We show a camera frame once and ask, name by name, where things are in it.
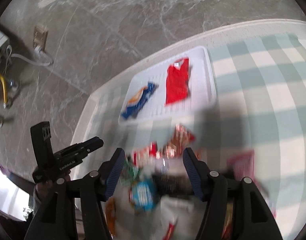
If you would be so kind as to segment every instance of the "yellow tube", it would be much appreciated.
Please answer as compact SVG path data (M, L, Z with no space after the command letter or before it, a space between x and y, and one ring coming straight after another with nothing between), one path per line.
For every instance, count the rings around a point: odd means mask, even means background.
M1 74L0 74L0 81L2 83L2 88L3 88L3 101L4 101L4 104L7 105L8 100L7 100L6 82L5 82L4 76Z

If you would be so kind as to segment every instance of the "checkered tablecloth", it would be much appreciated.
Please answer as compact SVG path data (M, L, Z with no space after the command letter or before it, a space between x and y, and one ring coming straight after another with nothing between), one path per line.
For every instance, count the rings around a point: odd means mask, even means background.
M296 36L252 38L208 50L218 103L191 116L119 126L118 116L130 80L103 94L88 137L104 147L81 165L83 176L98 169L117 147L130 153L157 141L162 147L177 123L196 136L211 169L255 150L255 176L277 210L284 239L296 237L306 222L306 49Z

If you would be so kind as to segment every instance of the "marble floor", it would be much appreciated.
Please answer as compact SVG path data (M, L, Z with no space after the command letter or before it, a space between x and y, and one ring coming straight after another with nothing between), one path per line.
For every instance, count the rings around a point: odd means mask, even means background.
M32 180L30 126L49 120L54 150L68 146L88 96L137 61L195 34L248 20L306 21L294 0L13 0L0 18L13 51L30 54L33 28L49 29L50 67L15 59L21 92L0 129L0 163Z

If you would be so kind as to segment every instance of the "plastic tray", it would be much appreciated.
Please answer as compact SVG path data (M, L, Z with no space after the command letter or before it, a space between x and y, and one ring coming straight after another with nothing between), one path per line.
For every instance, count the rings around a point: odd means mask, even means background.
M190 95L183 101L166 106L167 69L170 64L182 57L188 57L190 61L190 79L188 82ZM131 80L121 112L125 109L128 100L143 86L147 85L148 82L154 82L158 85L155 93L138 113L137 118L129 117L125 120L120 116L118 120L119 124L131 124L142 122L144 120L189 115L196 111L213 107L216 102L216 89L212 67L207 50L203 46L198 46L170 57L167 60L136 74Z

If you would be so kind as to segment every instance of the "blue package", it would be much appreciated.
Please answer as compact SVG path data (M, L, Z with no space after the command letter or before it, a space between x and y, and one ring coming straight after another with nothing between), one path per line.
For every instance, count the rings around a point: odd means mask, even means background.
M133 184L129 191L129 202L136 211L151 211L156 205L156 189L153 181Z
M155 84L148 83L146 87L142 87L135 96L128 100L125 110L121 113L125 119L128 119L130 116L134 118L137 116L138 112L143 108L148 99L155 91Z

